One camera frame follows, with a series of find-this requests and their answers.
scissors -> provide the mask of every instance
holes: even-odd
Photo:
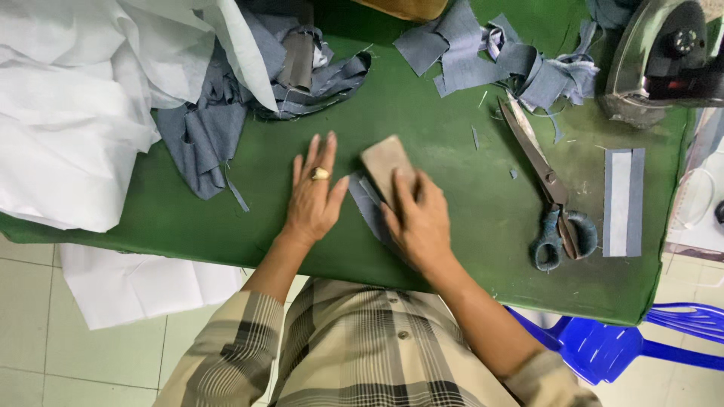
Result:
[[[498,97],[500,111],[536,170],[549,204],[543,216],[541,235],[531,244],[531,257],[536,268],[549,272],[560,265],[561,246],[568,257],[574,260],[593,253],[598,245],[598,232],[588,215],[567,210],[568,190],[545,159],[533,127],[510,92],[508,101],[510,108]],[[541,251],[544,252],[544,260],[540,259]]]

shirt sleeve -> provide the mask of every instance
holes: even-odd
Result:
[[[504,383],[525,407],[602,407],[553,351],[539,353]]]
[[[251,406],[269,383],[284,306],[268,295],[232,295],[179,361],[154,407]]]

clothes iron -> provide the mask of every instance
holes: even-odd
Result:
[[[698,1],[643,0],[608,75],[602,98],[608,117],[648,128],[674,104],[724,106],[724,55],[708,57],[707,45]]]

scissor handle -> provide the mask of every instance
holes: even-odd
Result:
[[[588,257],[598,246],[596,225],[587,214],[579,211],[568,211],[568,221],[573,224],[578,233],[579,259]]]
[[[543,216],[541,235],[531,244],[533,263],[535,263],[536,268],[542,272],[549,272],[560,265],[560,249],[563,247],[563,242],[556,228],[559,213],[560,208],[556,206],[556,209]],[[547,259],[545,261],[541,261],[538,258],[541,249],[546,251],[545,255]]]

hand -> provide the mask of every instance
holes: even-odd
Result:
[[[309,248],[321,240],[340,217],[340,207],[345,198],[349,177],[337,181],[329,191],[330,180],[312,180],[311,173],[316,167],[324,168],[332,176],[334,155],[337,153],[337,135],[327,134],[324,150],[319,153],[319,134],[312,137],[304,165],[302,156],[294,157],[292,172],[292,198],[287,210],[287,222],[282,235]]]
[[[417,170],[417,200],[410,193],[407,180],[395,170],[395,194],[400,202],[401,217],[383,203],[382,213],[392,239],[417,269],[426,274],[441,269],[451,259],[450,218],[442,190],[430,177]]]

